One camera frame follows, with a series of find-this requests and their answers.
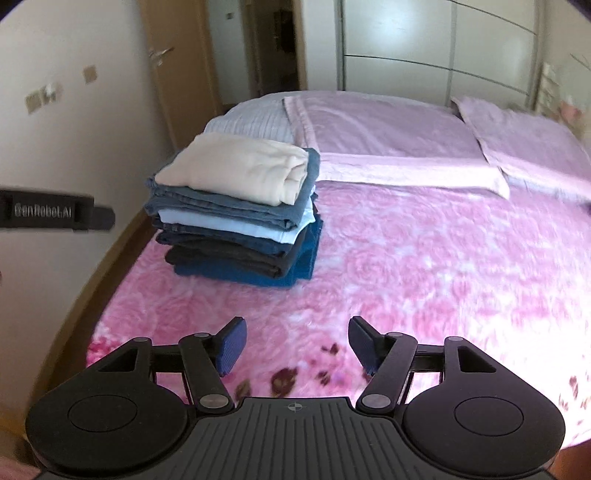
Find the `folded cream shirt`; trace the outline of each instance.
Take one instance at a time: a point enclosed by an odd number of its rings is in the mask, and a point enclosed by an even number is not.
[[[307,167],[308,153],[295,145],[215,132],[195,137],[155,180],[265,205],[293,205]]]

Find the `black strap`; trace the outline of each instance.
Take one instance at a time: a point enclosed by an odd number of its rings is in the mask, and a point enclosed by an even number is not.
[[[28,190],[0,190],[0,229],[68,229],[108,231],[115,212],[95,206],[90,196]]]

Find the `wall socket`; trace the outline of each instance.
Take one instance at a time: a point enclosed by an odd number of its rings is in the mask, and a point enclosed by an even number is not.
[[[43,101],[41,100],[41,92],[37,90],[36,92],[27,95],[25,98],[25,104],[27,106],[29,115],[39,110],[43,105]]]

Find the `pillow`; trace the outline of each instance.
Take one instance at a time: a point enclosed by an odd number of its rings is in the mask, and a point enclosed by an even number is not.
[[[502,172],[447,109],[346,92],[283,101],[295,144],[320,153],[318,181],[485,189],[509,196]]]
[[[219,132],[244,135],[251,138],[266,138],[278,142],[294,143],[290,121],[283,108],[283,99],[294,95],[322,95],[326,92],[280,92],[269,93],[260,98],[247,100],[232,108],[226,115],[217,116],[209,121],[204,132]],[[411,103],[428,105],[408,98],[385,95],[369,95],[357,92],[343,92],[348,96],[383,100],[389,103]],[[445,107],[430,105],[432,108],[449,111]]]
[[[475,98],[453,99],[491,165],[560,198],[591,200],[591,161],[564,125],[502,110]]]

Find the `light blue striped pillow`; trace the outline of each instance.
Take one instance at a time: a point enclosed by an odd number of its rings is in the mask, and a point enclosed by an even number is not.
[[[273,93],[236,105],[226,115],[209,121],[205,133],[218,132],[294,143],[283,98],[298,92]]]

